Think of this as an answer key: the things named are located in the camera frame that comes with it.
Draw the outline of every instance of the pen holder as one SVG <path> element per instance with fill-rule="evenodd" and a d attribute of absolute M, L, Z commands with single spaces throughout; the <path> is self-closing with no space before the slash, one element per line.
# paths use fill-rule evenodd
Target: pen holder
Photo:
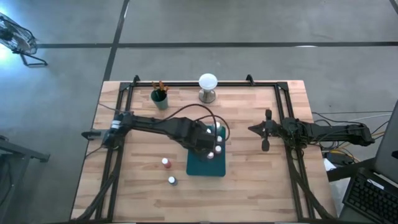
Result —
<path fill-rule="evenodd" d="M 167 94 L 164 99 L 159 99 L 159 96 L 158 96 L 156 90 L 154 90 L 150 94 L 150 98 L 152 99 L 152 101 L 155 103 L 156 107 L 159 110 L 166 110 L 169 107 L 169 103 L 167 101 Z"/>

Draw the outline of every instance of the teal tray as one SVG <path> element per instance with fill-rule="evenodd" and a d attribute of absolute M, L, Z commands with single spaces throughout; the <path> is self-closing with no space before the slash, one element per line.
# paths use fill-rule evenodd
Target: teal tray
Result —
<path fill-rule="evenodd" d="M 223 142 L 218 144 L 222 148 L 220 154 L 215 154 L 214 158 L 207 159 L 205 156 L 199 156 L 192 151 L 188 151 L 187 174 L 200 175 L 208 177 L 224 177 L 225 176 L 225 128 L 221 128 L 219 134 L 223 138 Z"/>

